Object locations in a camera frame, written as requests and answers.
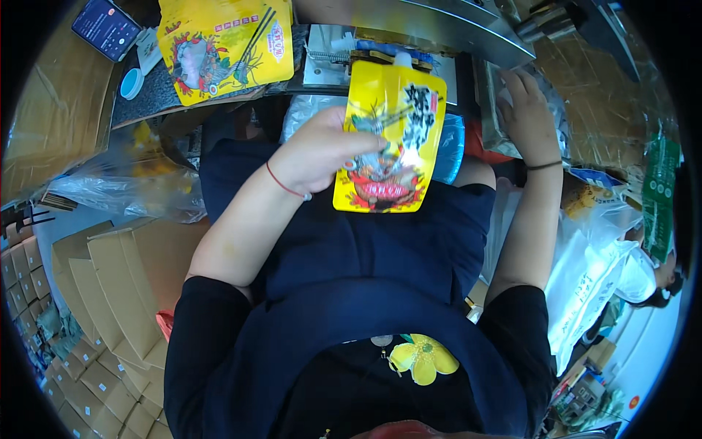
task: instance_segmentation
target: stack of cardboard boxes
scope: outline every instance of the stack of cardboard boxes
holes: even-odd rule
[[[52,246],[54,280],[85,336],[53,363],[51,390],[78,415],[60,408],[78,432],[85,424],[104,438],[170,437],[162,413],[168,344],[156,314],[175,308],[207,229],[139,218],[101,223]]]
[[[43,341],[37,334],[36,321],[51,304],[51,289],[32,227],[24,225],[18,232],[17,224],[12,223],[6,233],[10,247],[0,257],[5,301],[25,343],[37,352]]]

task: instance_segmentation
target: hand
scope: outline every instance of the hand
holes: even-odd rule
[[[501,70],[514,106],[502,97],[497,106],[507,124],[507,134],[528,167],[558,162],[561,152],[556,138],[553,114],[533,76],[522,69]]]
[[[345,116],[346,107],[329,107],[305,122],[268,161],[273,175],[300,194],[321,192],[344,162],[385,147],[381,136],[344,131]]]

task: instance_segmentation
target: metal machine part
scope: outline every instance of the metal machine part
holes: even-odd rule
[[[397,32],[471,53],[502,68],[536,57],[494,0],[296,0],[293,6],[300,23]]]
[[[515,28],[527,43],[547,37],[557,40],[574,31],[593,47],[609,52],[634,82],[640,80],[626,31],[606,0],[545,0],[529,10],[531,16]]]

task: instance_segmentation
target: yellow packaging bag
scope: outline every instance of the yellow packaging bag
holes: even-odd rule
[[[445,113],[443,79],[410,67],[355,62],[344,128],[380,134],[388,145],[353,157],[336,173],[334,208],[417,211],[432,178]]]
[[[290,79],[290,0],[159,0],[159,48],[183,105]]]

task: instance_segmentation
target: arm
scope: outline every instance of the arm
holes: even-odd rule
[[[528,167],[558,162],[560,151],[553,116],[536,80],[523,71],[504,71],[502,75],[514,105],[500,100],[498,106],[524,162]],[[528,171],[485,298],[486,306],[511,287],[546,287],[555,250],[562,186],[563,169],[559,165]]]
[[[251,301],[247,286],[303,203],[299,194],[320,192],[349,157],[379,151],[385,140],[343,131],[344,107],[319,112],[242,185],[199,243],[187,277],[204,276],[235,286]]]

